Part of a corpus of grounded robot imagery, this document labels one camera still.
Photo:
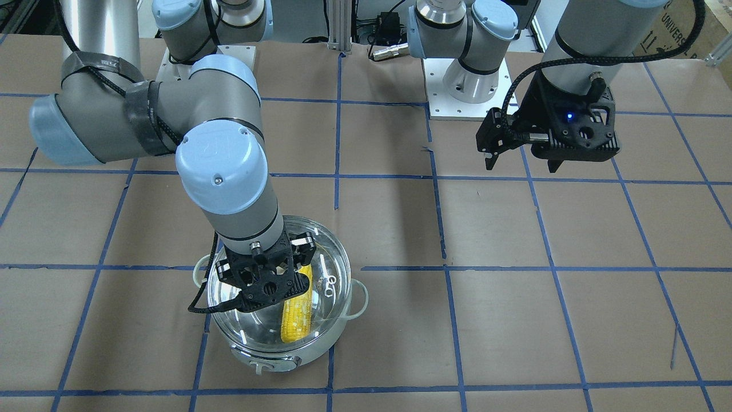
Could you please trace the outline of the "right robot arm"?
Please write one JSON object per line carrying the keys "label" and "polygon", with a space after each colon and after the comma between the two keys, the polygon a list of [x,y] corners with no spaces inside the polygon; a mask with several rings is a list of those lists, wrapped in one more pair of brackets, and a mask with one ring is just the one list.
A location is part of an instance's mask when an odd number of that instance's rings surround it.
{"label": "right robot arm", "polygon": [[224,258],[209,260],[188,310],[262,310],[313,291],[309,232],[290,236],[272,187],[253,71],[220,50],[214,17],[256,14],[241,40],[267,35],[270,7],[254,1],[155,1],[170,60],[188,66],[177,81],[146,79],[131,1],[55,1],[68,54],[62,91],[29,111],[38,149],[61,166],[174,156],[186,193],[214,229]]}

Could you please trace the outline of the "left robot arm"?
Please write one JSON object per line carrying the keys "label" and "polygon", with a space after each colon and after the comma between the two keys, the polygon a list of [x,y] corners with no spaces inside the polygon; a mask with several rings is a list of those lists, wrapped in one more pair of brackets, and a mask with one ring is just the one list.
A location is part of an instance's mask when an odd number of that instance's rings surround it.
{"label": "left robot arm", "polygon": [[[630,57],[661,12],[662,1],[570,1],[543,62],[562,58]],[[419,58],[450,58],[454,97],[467,101],[465,79],[495,79],[520,16],[510,2],[417,1],[409,8],[408,44]],[[608,161],[620,151],[609,84],[619,63],[539,69],[514,114],[493,108],[476,133],[492,169],[499,155],[531,144],[550,172],[564,161]]]}

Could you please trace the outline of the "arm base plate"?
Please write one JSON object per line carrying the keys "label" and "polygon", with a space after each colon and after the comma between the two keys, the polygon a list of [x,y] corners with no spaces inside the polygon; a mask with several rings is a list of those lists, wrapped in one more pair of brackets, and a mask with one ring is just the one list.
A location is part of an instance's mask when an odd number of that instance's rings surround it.
{"label": "arm base plate", "polygon": [[435,120],[481,121],[502,106],[512,83],[505,61],[486,76],[468,72],[455,58],[425,58],[423,66],[429,116]]}

